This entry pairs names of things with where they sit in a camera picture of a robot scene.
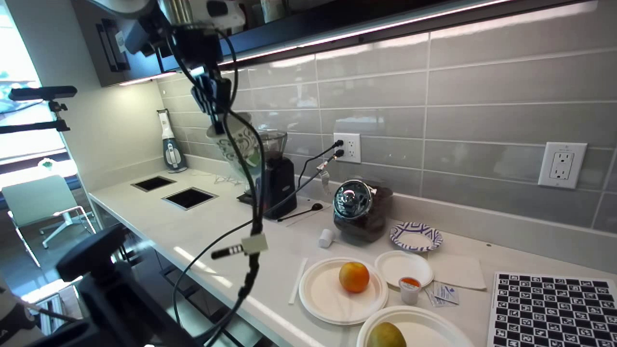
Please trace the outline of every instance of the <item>white plate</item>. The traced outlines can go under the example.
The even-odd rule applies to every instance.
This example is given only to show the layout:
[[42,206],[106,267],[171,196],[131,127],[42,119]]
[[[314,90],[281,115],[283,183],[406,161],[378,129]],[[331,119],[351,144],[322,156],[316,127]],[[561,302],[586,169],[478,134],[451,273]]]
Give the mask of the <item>white plate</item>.
[[387,306],[372,314],[360,327],[356,347],[366,347],[370,331],[379,321],[395,323],[406,344],[472,347],[468,337],[445,317],[416,306]]
[[310,265],[298,285],[300,302],[318,319],[337,325],[362,323],[370,314],[385,306],[387,285],[379,271],[362,262],[370,271],[366,290],[349,294],[339,283],[343,262],[362,262],[356,258],[325,258]]
[[426,287],[433,275],[430,264],[422,256],[401,250],[379,254],[374,260],[374,267],[391,287],[399,287],[401,277],[414,277],[422,283],[422,287]]

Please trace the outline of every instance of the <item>orange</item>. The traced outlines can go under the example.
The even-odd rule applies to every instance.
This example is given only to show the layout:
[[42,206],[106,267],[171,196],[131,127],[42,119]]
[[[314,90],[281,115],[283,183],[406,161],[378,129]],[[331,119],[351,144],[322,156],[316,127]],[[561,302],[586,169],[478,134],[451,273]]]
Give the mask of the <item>orange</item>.
[[347,292],[362,292],[368,287],[370,271],[362,262],[345,262],[339,269],[339,281]]

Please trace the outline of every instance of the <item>coffee maker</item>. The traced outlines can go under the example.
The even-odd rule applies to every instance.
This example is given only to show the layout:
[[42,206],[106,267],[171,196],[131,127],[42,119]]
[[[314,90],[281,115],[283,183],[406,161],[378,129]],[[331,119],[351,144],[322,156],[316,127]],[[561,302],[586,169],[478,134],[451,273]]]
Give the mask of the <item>coffee maker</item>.
[[260,138],[262,138],[264,156],[266,156],[266,167],[262,177],[264,179],[264,217],[277,219],[289,213],[297,206],[293,161],[283,156],[285,144],[287,144],[287,132],[266,130],[266,132],[260,132]]

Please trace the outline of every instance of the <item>window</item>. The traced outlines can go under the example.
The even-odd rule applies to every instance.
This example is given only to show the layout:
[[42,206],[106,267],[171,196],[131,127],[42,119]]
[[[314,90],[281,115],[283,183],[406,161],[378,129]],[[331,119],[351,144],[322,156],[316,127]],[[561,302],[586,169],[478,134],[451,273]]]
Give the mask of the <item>window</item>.
[[[7,98],[13,86],[40,86],[40,80],[5,0],[0,0],[0,46],[0,127],[54,119],[46,102]],[[54,129],[0,132],[0,163],[63,150],[63,140]]]

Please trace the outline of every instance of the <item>chair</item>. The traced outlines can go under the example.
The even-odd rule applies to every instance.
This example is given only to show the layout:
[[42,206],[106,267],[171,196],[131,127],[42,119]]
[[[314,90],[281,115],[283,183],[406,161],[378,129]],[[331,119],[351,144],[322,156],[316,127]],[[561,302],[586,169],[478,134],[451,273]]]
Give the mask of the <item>chair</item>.
[[40,267],[38,258],[21,235],[21,227],[61,215],[63,221],[42,240],[48,244],[57,233],[73,223],[86,223],[92,233],[96,233],[83,206],[75,202],[73,192],[59,175],[48,175],[34,181],[25,181],[17,184],[7,184],[2,188],[5,204],[9,208],[9,217],[13,221],[15,233],[21,238],[25,250],[30,254],[34,264]]

